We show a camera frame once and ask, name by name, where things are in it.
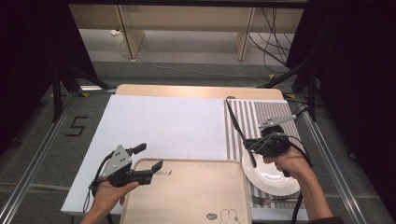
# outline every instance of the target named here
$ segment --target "white tabletop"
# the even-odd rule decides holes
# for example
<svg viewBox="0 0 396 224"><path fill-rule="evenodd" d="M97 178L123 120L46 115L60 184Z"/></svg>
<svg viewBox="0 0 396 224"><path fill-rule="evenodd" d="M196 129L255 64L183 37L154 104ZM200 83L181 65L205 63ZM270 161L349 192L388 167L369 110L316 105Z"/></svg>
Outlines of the white tabletop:
<svg viewBox="0 0 396 224"><path fill-rule="evenodd" d="M117 145L147 143L141 158L227 160L224 146L224 99L113 95L62 208L82 214L96 170ZM120 214L117 205L112 214ZM253 220L290 220L292 209L252 208ZM307 220L305 210L299 220Z"/></svg>

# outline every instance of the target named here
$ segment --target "metal rail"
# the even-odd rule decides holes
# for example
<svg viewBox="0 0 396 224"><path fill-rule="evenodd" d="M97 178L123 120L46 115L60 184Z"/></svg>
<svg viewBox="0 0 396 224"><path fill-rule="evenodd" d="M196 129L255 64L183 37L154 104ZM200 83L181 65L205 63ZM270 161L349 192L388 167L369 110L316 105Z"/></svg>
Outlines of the metal rail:
<svg viewBox="0 0 396 224"><path fill-rule="evenodd" d="M304 98L300 95L297 95L299 101L304 101ZM352 219L353 223L361 224L361 223L368 223L364 214L361 211L361 207L356 200L351 188L349 187L348 183L344 179L344 176L337 165L337 162L332 155L329 146L327 145L326 141L318 125L311 119L307 112L304 112L304 120L308 125L309 131L312 133L315 142L317 143L319 152L326 163L326 167L329 169L329 173L332 176L332 181L334 185L337 187L337 190L341 196L341 199L344 202L346 210L349 213L350 218Z"/></svg>
<svg viewBox="0 0 396 224"><path fill-rule="evenodd" d="M52 145L53 140L56 137L56 134L58 133L60 127L64 123L64 117L67 110L69 109L73 101L76 99L76 97L77 95L75 93L69 93L67 95L64 101L63 113L60 115L58 120L56 122L53 122L49 127L49 130L46 136L44 137L44 140L41 142L40 147L38 148L37 152L32 158L20 182L18 183L17 187L12 191L5 205L2 207L0 214L0 223L8 224L11 222L12 218L14 218L27 190L29 189L30 184L33 182L35 175L37 174L41 164L46 158L46 155L50 150L50 147Z"/></svg>

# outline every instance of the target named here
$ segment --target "black and white striped mat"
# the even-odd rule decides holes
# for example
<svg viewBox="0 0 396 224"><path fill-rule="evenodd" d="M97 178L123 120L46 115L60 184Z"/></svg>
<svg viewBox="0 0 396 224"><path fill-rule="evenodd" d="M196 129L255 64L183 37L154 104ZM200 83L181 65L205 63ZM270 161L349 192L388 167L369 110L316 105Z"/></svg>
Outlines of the black and white striped mat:
<svg viewBox="0 0 396 224"><path fill-rule="evenodd" d="M246 138L259 138L260 130L259 124L263 123L266 119L286 117L291 116L290 108L286 101L281 100L271 100L271 101L257 101L257 100L228 100L233 109L236 119L241 127L242 132ZM238 132L233 127L233 122L231 120L226 101L224 100L224 124L225 124L225 139L227 148L227 160L241 161L242 152L245 150L242 139L240 138ZM300 139L297 132L297 128L293 120L284 122L280 124L284 132L287 135L294 136ZM290 141L296 146L303 148L302 145L295 139L290 139ZM268 199L282 198L280 196L275 196L268 194L260 189L256 188L247 179L247 186L250 195L266 197ZM288 195L286 197L297 198L299 191ZM266 206L260 206L255 203L250 202L251 207L265 207L265 208L289 208L293 209L295 203L270 203Z"/></svg>

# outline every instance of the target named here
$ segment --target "forearm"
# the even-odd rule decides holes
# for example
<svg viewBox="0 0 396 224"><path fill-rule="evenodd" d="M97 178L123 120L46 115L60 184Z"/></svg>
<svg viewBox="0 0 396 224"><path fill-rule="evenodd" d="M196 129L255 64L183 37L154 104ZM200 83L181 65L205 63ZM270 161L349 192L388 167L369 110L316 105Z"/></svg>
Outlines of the forearm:
<svg viewBox="0 0 396 224"><path fill-rule="evenodd" d="M332 217L332 211L314 172L312 170L305 171L303 175L297 177L297 180L301 187L309 220Z"/></svg>
<svg viewBox="0 0 396 224"><path fill-rule="evenodd" d="M91 209L82 219L81 224L97 224L106 216L102 211Z"/></svg>

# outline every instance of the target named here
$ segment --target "hand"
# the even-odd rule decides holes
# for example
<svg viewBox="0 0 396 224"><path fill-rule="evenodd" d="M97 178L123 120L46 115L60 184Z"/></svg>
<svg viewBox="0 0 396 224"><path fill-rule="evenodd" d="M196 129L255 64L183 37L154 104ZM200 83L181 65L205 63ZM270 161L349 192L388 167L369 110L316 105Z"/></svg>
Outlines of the hand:
<svg viewBox="0 0 396 224"><path fill-rule="evenodd" d="M118 201L120 201L120 205L123 205L125 195L138 186L139 183L137 182L129 183L121 188L115 188L107 181L100 183L92 207L81 223L99 223L102 218L110 213Z"/></svg>
<svg viewBox="0 0 396 224"><path fill-rule="evenodd" d="M305 175L311 171L308 162L305 160L303 154L294 147L289 147L286 154L277 157L265 157L264 163L273 162L278 171L287 170L290 175L298 179L301 175Z"/></svg>

